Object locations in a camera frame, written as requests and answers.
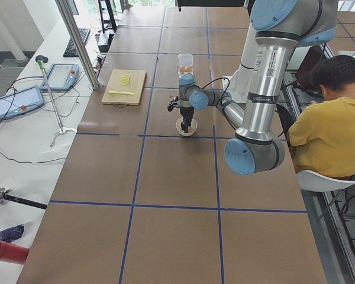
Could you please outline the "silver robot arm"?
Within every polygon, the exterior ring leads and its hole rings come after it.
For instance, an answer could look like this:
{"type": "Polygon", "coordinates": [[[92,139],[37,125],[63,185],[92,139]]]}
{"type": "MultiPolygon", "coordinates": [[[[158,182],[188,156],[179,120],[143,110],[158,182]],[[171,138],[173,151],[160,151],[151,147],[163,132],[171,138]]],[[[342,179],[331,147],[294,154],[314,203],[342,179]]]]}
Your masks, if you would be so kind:
{"type": "Polygon", "coordinates": [[[195,84],[192,61],[179,62],[179,95],[168,110],[178,108],[180,129],[189,134],[196,110],[216,107],[235,130],[224,148],[228,167],[239,175],[278,167],[285,148],[271,122],[288,61],[298,47],[334,38],[337,1],[177,1],[178,7],[245,7],[250,25],[238,70],[224,90],[195,84]]]}

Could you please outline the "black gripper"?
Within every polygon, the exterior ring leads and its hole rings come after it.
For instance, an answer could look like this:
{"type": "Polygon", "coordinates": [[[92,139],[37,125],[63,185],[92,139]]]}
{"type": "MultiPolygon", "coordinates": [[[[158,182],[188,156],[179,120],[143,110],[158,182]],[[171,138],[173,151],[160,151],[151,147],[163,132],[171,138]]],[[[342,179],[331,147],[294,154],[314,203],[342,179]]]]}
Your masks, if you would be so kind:
{"type": "Polygon", "coordinates": [[[180,106],[180,114],[182,115],[182,122],[180,124],[183,132],[188,132],[188,127],[191,127],[192,118],[194,115],[194,107],[180,106]]]}

